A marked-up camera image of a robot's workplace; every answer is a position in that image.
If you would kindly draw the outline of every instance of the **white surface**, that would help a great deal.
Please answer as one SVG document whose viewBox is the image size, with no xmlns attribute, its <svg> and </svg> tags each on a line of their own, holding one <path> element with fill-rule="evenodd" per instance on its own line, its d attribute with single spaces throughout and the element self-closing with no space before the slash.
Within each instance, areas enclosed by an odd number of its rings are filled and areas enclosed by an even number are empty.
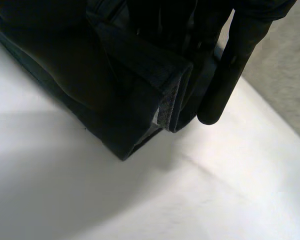
<svg viewBox="0 0 300 240">
<path fill-rule="evenodd" d="M 0 240 L 300 240 L 300 139 L 239 81 L 118 161 L 0 47 Z"/>
</svg>

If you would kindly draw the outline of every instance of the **black fabric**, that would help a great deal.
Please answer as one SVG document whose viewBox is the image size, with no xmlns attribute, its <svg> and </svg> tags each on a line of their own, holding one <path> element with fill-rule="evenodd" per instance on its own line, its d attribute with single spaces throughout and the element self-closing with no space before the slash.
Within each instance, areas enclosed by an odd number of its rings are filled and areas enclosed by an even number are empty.
<svg viewBox="0 0 300 240">
<path fill-rule="evenodd" d="M 104 8 L 107 10 L 104 12 L 102 6 L 106 2 L 111 4 L 112 9 Z M 38 84 L 66 105 L 115 155 L 125 160 L 160 129 L 174 133 L 182 129 L 196 116 L 196 112 L 191 108 L 181 111 L 192 64 L 109 24 L 107 21 L 114 23 L 122 17 L 120 13 L 127 13 L 125 3 L 119 0 L 117 4 L 114 2 L 89 2 L 88 10 L 94 6 L 98 15 L 87 13 L 108 52 L 114 71 L 129 91 L 126 100 L 110 109 L 107 116 L 101 117 L 71 99 L 37 62 L 1 32 L 0 42 Z"/>
</svg>

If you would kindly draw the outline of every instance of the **dark garment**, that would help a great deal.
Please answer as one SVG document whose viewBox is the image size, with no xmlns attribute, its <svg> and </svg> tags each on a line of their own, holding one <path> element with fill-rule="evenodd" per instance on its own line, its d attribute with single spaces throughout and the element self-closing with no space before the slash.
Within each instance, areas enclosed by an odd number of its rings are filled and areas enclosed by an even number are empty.
<svg viewBox="0 0 300 240">
<path fill-rule="evenodd" d="M 117 5 L 106 7 L 114 1 Z M 125 160 L 161 129 L 175 133 L 185 127 L 196 116 L 195 110 L 203 93 L 194 96 L 186 111 L 181 111 L 191 63 L 105 21 L 111 18 L 110 15 L 114 16 L 113 12 L 118 11 L 117 6 L 121 2 L 94 0 L 89 9 L 94 9 L 99 15 L 87 13 L 104 43 L 114 71 L 126 86 L 122 89 L 127 93 L 125 100 L 108 108 L 107 114 L 99 114 L 69 97 L 38 62 L 1 31 L 0 42 L 34 76 L 34 81 L 69 108 L 84 127 L 101 139 L 116 156 Z M 128 18 L 125 13 L 127 11 L 122 11 L 113 21 L 118 20 L 118 25 L 125 25 Z"/>
</svg>

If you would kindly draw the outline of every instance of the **beige carpet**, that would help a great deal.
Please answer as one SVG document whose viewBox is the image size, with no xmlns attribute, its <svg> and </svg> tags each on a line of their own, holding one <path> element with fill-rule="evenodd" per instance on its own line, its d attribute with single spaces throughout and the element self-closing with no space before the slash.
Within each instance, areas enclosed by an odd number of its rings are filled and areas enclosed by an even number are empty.
<svg viewBox="0 0 300 240">
<path fill-rule="evenodd" d="M 219 43 L 225 46 L 231 18 Z M 242 76 L 300 135 L 300 0 L 275 21 Z"/>
</svg>

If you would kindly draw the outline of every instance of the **floor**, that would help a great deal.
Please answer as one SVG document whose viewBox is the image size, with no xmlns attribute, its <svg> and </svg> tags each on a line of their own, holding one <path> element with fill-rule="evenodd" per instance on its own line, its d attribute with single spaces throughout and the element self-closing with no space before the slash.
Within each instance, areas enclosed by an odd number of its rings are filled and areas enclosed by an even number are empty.
<svg viewBox="0 0 300 240">
<path fill-rule="evenodd" d="M 224 47 L 232 18 L 219 39 Z M 300 135 L 300 0 L 273 22 L 257 45 L 242 76 Z"/>
<path fill-rule="evenodd" d="M 300 240 L 300 138 L 241 78 L 120 162 L 0 46 L 0 240 Z"/>
</svg>

